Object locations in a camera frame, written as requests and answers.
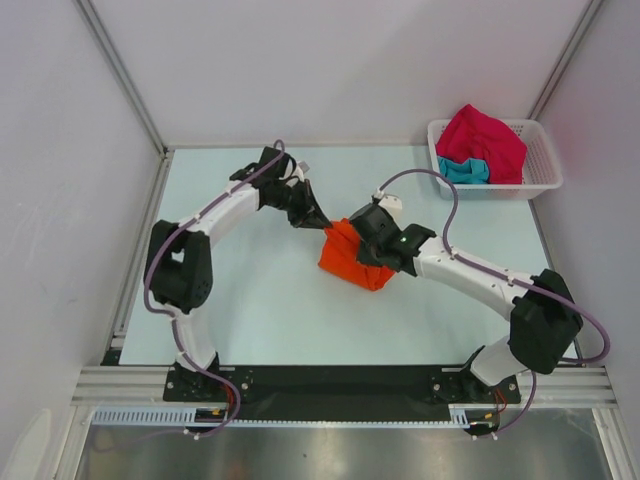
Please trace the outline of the orange t shirt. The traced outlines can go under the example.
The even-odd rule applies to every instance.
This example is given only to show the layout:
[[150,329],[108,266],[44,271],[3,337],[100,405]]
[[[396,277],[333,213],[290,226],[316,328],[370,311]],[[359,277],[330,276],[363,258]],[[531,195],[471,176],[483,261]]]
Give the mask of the orange t shirt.
[[360,237],[348,219],[333,221],[324,233],[318,267],[325,272],[368,291],[381,290],[395,275],[386,266],[368,266],[357,260]]

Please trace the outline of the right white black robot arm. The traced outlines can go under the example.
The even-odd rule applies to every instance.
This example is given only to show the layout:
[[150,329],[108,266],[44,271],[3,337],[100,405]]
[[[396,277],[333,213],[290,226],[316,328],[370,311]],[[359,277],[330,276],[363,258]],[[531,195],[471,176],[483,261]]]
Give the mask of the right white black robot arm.
[[476,350],[458,372],[463,393],[484,401],[522,371],[550,374],[583,327],[567,285],[545,269],[528,276],[482,259],[463,260],[444,239],[418,224],[400,228],[378,201],[349,218],[360,239],[356,259],[367,266],[444,284],[484,304],[509,323],[509,334]]

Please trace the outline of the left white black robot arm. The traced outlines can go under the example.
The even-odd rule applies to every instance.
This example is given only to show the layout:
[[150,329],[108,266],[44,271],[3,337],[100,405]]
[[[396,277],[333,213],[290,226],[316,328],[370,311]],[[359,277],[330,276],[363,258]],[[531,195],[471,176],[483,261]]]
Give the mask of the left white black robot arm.
[[285,152],[278,140],[260,159],[233,173],[209,203],[178,222],[157,221],[151,231],[143,275],[145,308],[165,315],[177,348],[177,364],[188,370],[186,387],[197,398],[221,387],[238,401],[240,393],[219,373],[218,352],[199,311],[214,287],[212,251],[245,218],[264,207],[286,214],[296,229],[332,226],[306,177],[308,168]]

